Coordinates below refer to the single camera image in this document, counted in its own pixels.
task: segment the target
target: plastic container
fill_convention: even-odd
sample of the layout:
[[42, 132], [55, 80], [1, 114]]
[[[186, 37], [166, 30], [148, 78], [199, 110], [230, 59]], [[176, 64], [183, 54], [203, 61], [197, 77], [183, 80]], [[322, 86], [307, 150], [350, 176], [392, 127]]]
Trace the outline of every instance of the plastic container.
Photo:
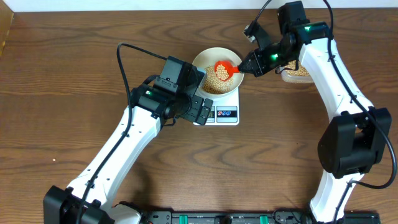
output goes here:
[[282, 79], [287, 83], [313, 83], [311, 76], [289, 75], [286, 71], [282, 72]]
[[[222, 47], [213, 47], [200, 52], [200, 54], [198, 54], [198, 56], [193, 60], [192, 65], [198, 68], [205, 69], [210, 65], [214, 65], [219, 60], [229, 60], [233, 66], [238, 66], [240, 63], [242, 63], [242, 60], [239, 58], [239, 56], [232, 50], [228, 50]], [[243, 76], [244, 74], [242, 73], [234, 73], [234, 75], [232, 76], [233, 82], [230, 86], [229, 92], [227, 93], [212, 94], [206, 92], [202, 88], [198, 88], [197, 93], [204, 98], [209, 98], [214, 101], [220, 100], [228, 96], [235, 89], [238, 88], [238, 86], [243, 81]]]

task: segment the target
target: black joint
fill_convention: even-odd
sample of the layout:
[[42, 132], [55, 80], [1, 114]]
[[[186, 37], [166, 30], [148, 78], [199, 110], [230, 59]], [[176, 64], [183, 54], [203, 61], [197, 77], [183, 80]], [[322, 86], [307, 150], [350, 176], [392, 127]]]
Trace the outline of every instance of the black joint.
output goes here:
[[260, 26], [256, 21], [252, 21], [250, 26], [243, 32], [246, 37], [256, 38], [259, 49], [264, 50], [268, 45], [270, 45], [271, 38], [269, 34]]
[[67, 188], [65, 189], [65, 192], [66, 192], [66, 193], [72, 193], [72, 192], [73, 192], [73, 187], [67, 187]]
[[87, 180], [87, 183], [86, 183], [85, 185], [88, 186], [88, 187], [91, 188], [91, 189], [93, 189], [94, 186], [95, 186], [95, 184], [94, 184], [94, 183], [91, 183], [90, 180]]
[[342, 115], [342, 116], [344, 116], [344, 115], [349, 115], [349, 112], [348, 112], [348, 111], [343, 111], [343, 112], [341, 112], [341, 115]]
[[126, 133], [126, 131], [123, 131], [122, 134], [125, 135], [127, 138], [130, 137], [130, 134]]
[[96, 208], [99, 208], [101, 206], [101, 202], [97, 199], [94, 199], [93, 203], [91, 203], [91, 204], [92, 204], [92, 206], [94, 206]]
[[351, 100], [349, 101], [349, 103], [353, 103], [353, 99], [356, 99], [357, 95], [354, 95], [354, 97], [351, 98]]
[[334, 60], [335, 59], [335, 57], [336, 57], [336, 55], [331, 55], [331, 57], [328, 59], [328, 62], [330, 62], [330, 60]]
[[[388, 134], [391, 115], [385, 108], [370, 110], [382, 130]], [[322, 167], [336, 179], [344, 175], [366, 174], [381, 161], [386, 142], [381, 133], [366, 121], [362, 113], [334, 117], [318, 143], [318, 156]]]
[[154, 119], [157, 119], [159, 117], [159, 115], [154, 112], [150, 116], [153, 117]]

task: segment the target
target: orange scoop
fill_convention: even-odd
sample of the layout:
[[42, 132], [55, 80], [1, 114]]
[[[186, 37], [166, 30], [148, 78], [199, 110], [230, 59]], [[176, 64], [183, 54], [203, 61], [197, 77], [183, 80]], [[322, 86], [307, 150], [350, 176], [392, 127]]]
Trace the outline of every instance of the orange scoop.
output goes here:
[[215, 71], [215, 72], [217, 72], [217, 67], [218, 67], [219, 65], [224, 66], [226, 72], [227, 72], [228, 75], [229, 75], [228, 78], [225, 79], [225, 80], [223, 80], [223, 81], [229, 80], [229, 79], [234, 75], [234, 73], [239, 73], [238, 67], [232, 66], [231, 62], [229, 62], [229, 61], [227, 61], [227, 60], [218, 61], [218, 62], [215, 64], [215, 66], [214, 66], [214, 71]]

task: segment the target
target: black bracket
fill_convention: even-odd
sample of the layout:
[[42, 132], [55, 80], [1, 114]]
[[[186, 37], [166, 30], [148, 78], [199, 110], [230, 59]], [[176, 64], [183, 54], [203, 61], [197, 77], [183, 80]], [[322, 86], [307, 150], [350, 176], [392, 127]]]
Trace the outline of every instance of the black bracket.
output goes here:
[[[391, 115], [386, 108], [369, 113], [388, 135]], [[318, 156], [322, 167], [335, 178], [360, 172], [368, 173], [381, 161], [386, 143], [381, 133], [370, 123], [364, 113], [334, 117], [318, 143]]]
[[[43, 199], [44, 223], [75, 223], [81, 199], [72, 195], [72, 188], [62, 190], [52, 186]], [[82, 224], [114, 224], [114, 220], [100, 209], [101, 202], [85, 203], [87, 209], [81, 218]]]
[[[174, 125], [177, 118], [204, 125], [213, 104], [195, 95], [204, 80], [205, 72], [169, 56], [160, 76], [153, 75], [132, 90], [131, 108], [140, 106], [151, 111], [153, 118], [160, 118], [161, 128], [168, 119], [173, 119]], [[155, 81], [154, 86], [149, 86], [151, 81]]]
[[264, 50], [268, 45], [272, 44], [268, 33], [256, 21], [252, 21], [247, 29], [243, 31], [246, 37], [256, 38], [259, 50]]

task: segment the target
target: wood grain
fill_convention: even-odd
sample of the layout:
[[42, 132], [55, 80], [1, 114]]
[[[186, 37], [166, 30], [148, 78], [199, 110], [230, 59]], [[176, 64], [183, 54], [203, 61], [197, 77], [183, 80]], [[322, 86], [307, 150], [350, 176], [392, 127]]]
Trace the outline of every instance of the wood grain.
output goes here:
[[[191, 62], [226, 47], [241, 57], [256, 46], [242, 35], [257, 10], [18, 13], [0, 60], [0, 222], [42, 222], [51, 185], [66, 187], [109, 138], [126, 105], [116, 61], [129, 42]], [[329, 21], [324, 9], [307, 10]], [[398, 117], [396, 9], [336, 9], [340, 54], [363, 93]], [[280, 38], [276, 10], [260, 23]], [[123, 49], [130, 87], [163, 62]], [[274, 73], [246, 75], [237, 127], [198, 127], [180, 120], [145, 148], [115, 202], [174, 210], [264, 211], [304, 208], [322, 174], [317, 143], [328, 124], [314, 85]], [[398, 126], [390, 138], [398, 145]], [[364, 181], [385, 182], [390, 155]], [[398, 187], [356, 187], [347, 210], [375, 210], [397, 223]]]

